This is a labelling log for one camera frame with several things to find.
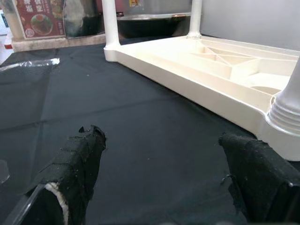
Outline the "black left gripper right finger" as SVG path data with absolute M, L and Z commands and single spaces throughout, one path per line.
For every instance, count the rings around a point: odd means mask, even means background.
M 224 133 L 234 206 L 252 223 L 300 222 L 300 172 L 267 143 Z

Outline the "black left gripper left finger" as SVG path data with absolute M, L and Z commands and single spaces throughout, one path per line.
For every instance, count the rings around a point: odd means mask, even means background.
M 6 225 L 83 225 L 94 194 L 106 136 L 81 127 L 41 169 L 12 209 Z

